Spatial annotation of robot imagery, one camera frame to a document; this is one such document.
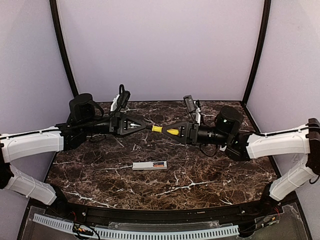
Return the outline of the yellow handled screwdriver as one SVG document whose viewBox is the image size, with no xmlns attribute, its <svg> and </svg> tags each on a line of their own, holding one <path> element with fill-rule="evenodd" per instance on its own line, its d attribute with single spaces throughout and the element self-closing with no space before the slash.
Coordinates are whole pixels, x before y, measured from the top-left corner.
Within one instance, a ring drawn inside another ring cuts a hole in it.
<svg viewBox="0 0 320 240">
<path fill-rule="evenodd" d="M 162 126 L 148 125 L 146 129 L 151 130 L 152 132 L 157 132 L 157 133 L 169 133 L 174 136 L 178 136 L 180 134 L 180 131 L 178 129 L 169 128 L 167 130 L 163 130 Z"/>
</svg>

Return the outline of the orange battery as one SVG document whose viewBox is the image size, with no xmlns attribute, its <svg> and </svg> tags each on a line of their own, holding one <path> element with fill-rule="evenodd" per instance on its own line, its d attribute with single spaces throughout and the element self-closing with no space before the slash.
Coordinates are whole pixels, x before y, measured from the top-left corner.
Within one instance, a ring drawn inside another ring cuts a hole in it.
<svg viewBox="0 0 320 240">
<path fill-rule="evenodd" d="M 153 167 L 154 168 L 163 168 L 163 167 L 165 167 L 165 165 L 164 164 L 154 164 Z"/>
</svg>

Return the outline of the white remote control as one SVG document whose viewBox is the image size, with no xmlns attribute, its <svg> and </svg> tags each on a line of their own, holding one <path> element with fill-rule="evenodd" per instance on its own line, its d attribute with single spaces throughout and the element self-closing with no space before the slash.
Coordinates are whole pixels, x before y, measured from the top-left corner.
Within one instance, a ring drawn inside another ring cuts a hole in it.
<svg viewBox="0 0 320 240">
<path fill-rule="evenodd" d="M 153 167 L 153 163 L 164 162 L 165 167 Z M 154 162 L 134 162 L 132 169 L 134 171 L 149 171 L 149 170 L 166 170 L 168 168 L 166 161 L 154 161 Z"/>
</svg>

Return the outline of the white battery cover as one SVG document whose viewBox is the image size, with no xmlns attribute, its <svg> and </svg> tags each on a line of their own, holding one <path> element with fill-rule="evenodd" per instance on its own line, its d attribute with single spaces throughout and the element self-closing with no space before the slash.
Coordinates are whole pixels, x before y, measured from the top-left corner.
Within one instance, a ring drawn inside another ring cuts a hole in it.
<svg viewBox="0 0 320 240">
<path fill-rule="evenodd" d="M 222 151 L 222 152 L 224 152 L 225 149 L 226 149 L 226 146 L 221 146 L 221 147 L 219 148 L 219 150 Z"/>
</svg>

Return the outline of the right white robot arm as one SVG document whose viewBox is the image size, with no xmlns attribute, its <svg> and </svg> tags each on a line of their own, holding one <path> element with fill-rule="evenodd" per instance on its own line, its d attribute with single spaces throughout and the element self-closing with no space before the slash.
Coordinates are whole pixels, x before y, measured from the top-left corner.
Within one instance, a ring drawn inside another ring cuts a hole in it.
<svg viewBox="0 0 320 240">
<path fill-rule="evenodd" d="M 224 106 L 215 117 L 214 126 L 184 121 L 164 126 L 160 132 L 184 145 L 219 146 L 228 158 L 238 162 L 302 154 L 295 166 L 265 187 L 265 202 L 280 202 L 320 174 L 320 123 L 316 118 L 296 128 L 269 133 L 240 132 L 243 119 L 235 108 Z"/>
</svg>

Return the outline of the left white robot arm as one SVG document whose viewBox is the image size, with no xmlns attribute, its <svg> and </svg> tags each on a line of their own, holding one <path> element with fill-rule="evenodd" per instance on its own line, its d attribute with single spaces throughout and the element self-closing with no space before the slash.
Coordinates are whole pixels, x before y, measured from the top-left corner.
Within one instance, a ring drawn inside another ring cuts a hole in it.
<svg viewBox="0 0 320 240">
<path fill-rule="evenodd" d="M 77 95 L 69 102 L 67 122 L 49 128 L 3 134 L 0 137 L 0 187 L 51 206 L 63 199 L 57 187 L 29 176 L 11 163 L 14 160 L 49 152 L 74 150 L 87 141 L 88 136 L 128 136 L 144 130 L 144 122 L 121 112 L 130 93 L 119 93 L 111 104 L 110 113 L 93 100 L 90 93 Z"/>
</svg>

